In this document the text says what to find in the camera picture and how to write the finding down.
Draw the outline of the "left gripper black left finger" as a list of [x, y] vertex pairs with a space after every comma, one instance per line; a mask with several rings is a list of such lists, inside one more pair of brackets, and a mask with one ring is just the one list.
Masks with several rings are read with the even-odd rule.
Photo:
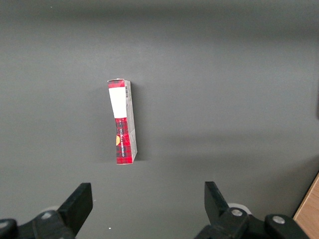
[[81, 183], [57, 210], [46, 210], [23, 225], [18, 225], [15, 219], [1, 219], [0, 237], [2, 239], [74, 239], [92, 209], [91, 183]]

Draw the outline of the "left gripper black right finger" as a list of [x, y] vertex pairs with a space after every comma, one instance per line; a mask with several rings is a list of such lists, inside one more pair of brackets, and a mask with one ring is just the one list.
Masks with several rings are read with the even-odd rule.
[[197, 239], [307, 239], [307, 234], [291, 218], [269, 214], [259, 220], [239, 207], [227, 204], [215, 182], [205, 182], [204, 206], [210, 224]]

